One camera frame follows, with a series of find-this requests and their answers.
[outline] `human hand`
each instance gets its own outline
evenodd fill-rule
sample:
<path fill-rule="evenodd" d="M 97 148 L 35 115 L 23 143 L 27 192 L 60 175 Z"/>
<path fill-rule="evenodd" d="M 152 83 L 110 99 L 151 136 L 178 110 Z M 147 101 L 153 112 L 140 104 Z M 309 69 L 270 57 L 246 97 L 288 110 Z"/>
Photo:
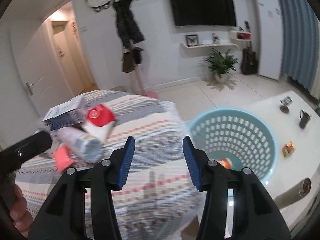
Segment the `human hand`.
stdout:
<path fill-rule="evenodd" d="M 14 226 L 24 237 L 27 237 L 33 219 L 30 212 L 27 211 L 28 204 L 26 199 L 22 196 L 22 191 L 19 186 L 14 185 L 13 191 L 17 196 L 17 200 L 13 203 L 12 208 L 10 208 L 10 216 Z"/>

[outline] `black mug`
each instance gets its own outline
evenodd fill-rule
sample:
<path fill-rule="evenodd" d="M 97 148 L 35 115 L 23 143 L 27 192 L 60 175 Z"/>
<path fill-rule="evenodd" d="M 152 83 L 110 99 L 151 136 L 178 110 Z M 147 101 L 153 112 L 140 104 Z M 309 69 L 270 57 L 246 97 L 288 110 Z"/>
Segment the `black mug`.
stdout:
<path fill-rule="evenodd" d="M 307 123 L 310 121 L 310 115 L 308 113 L 306 113 L 305 111 L 303 111 L 302 109 L 300 110 L 300 123 L 299 126 L 301 129 L 304 129 L 307 125 Z"/>

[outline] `black flat screen tv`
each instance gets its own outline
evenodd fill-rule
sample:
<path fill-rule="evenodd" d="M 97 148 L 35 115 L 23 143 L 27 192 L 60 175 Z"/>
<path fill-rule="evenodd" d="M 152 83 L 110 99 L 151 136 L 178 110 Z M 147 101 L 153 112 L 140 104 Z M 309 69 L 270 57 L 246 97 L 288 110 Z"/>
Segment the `black flat screen tv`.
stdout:
<path fill-rule="evenodd" d="M 233 0 L 170 0 L 175 26 L 236 26 Z"/>

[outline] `pink base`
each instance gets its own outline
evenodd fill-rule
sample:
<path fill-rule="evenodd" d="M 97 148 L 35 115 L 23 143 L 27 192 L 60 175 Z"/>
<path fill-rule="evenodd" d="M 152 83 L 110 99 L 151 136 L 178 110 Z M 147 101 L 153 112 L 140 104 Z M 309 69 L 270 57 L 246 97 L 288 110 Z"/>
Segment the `pink base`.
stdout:
<path fill-rule="evenodd" d="M 146 96 L 149 97 L 149 98 L 159 99 L 158 94 L 156 92 L 153 92 L 153 91 L 150 91 L 150 92 L 146 91 Z"/>

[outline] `plant pot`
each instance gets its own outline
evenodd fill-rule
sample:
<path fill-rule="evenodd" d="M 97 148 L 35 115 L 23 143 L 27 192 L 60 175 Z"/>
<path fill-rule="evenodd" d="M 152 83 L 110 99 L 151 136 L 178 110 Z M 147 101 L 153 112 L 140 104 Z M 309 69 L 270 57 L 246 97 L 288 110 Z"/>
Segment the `plant pot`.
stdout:
<path fill-rule="evenodd" d="M 229 78 L 229 74 L 222 74 L 221 77 L 218 74 L 215 74 L 214 76 L 219 84 L 224 84 Z"/>

